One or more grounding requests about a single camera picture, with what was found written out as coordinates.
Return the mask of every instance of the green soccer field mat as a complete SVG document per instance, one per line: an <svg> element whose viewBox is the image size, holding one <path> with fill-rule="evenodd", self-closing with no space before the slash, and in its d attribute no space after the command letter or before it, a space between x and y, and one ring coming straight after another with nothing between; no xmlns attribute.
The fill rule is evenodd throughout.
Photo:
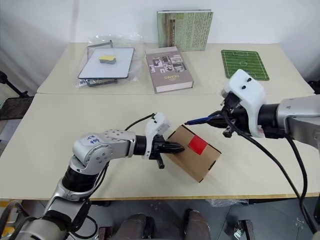
<svg viewBox="0 0 320 240"><path fill-rule="evenodd" d="M256 51L222 50L221 55L225 75L228 79L238 69L242 69L256 80L269 80L265 66Z"/></svg>

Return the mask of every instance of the book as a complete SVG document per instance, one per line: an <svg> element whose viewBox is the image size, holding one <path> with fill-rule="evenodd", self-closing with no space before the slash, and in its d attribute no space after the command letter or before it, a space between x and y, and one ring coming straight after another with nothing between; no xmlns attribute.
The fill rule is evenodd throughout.
<svg viewBox="0 0 320 240"><path fill-rule="evenodd" d="M175 46L181 52L205 50L213 14L211 9L158 11L159 48Z"/></svg>
<svg viewBox="0 0 320 240"><path fill-rule="evenodd" d="M145 51L155 93L192 88L194 79L177 47Z"/></svg>

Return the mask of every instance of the clear plastic bag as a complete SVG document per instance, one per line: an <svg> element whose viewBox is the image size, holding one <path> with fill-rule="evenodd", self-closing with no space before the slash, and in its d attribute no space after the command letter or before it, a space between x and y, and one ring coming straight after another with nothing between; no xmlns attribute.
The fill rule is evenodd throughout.
<svg viewBox="0 0 320 240"><path fill-rule="evenodd" d="M249 204L247 199L206 199L214 208L229 207L234 204Z"/></svg>
<svg viewBox="0 0 320 240"><path fill-rule="evenodd" d="M93 52L97 48L134 48L128 77L123 79L76 78L74 84L76 88L108 86L109 84L118 84L126 81L138 81L138 74L141 71L143 58L145 56L145 43L142 35L138 33L130 35L109 34L102 36L96 35L95 37L90 38L81 65L79 67L79 73L82 71L87 61L90 59Z"/></svg>

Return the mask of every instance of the sponge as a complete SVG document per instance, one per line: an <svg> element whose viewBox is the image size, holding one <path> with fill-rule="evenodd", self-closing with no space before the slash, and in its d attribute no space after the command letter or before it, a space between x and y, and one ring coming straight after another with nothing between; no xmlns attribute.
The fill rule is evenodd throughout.
<svg viewBox="0 0 320 240"><path fill-rule="evenodd" d="M114 55L102 55L99 57L99 61L101 64L115 64L116 56Z"/></svg>

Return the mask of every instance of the white table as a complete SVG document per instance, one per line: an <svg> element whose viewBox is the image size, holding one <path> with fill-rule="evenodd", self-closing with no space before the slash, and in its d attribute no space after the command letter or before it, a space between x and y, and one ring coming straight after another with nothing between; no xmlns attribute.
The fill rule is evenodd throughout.
<svg viewBox="0 0 320 240"><path fill-rule="evenodd" d="M77 76L83 64L87 43L70 43L44 83L37 90L43 94L134 94L153 95L149 69L145 63L137 81L124 80L119 84L100 87L76 88ZM147 44L146 48L157 45ZM314 91L306 84L278 44L208 44L206 51L183 52L182 56L194 78L194 86L183 91L161 93L162 95L211 95L220 94L227 81L221 50L257 51L270 80L261 81L267 94L283 99L311 95Z"/></svg>
<svg viewBox="0 0 320 240"><path fill-rule="evenodd" d="M278 102L278 95L268 96ZM164 112L176 129L186 120L221 108L217 95L37 94L0 158L0 198L49 199L65 174L74 141L89 132L124 129L155 111ZM132 128L144 133L145 122ZM222 152L209 174L197 183L164 158L165 168L140 156L111 161L93 199L284 198L293 191L278 167L258 148L209 125L190 129ZM302 175L284 139L259 139L283 164L302 190ZM297 142L308 173L308 196L320 192L319 152Z"/></svg>

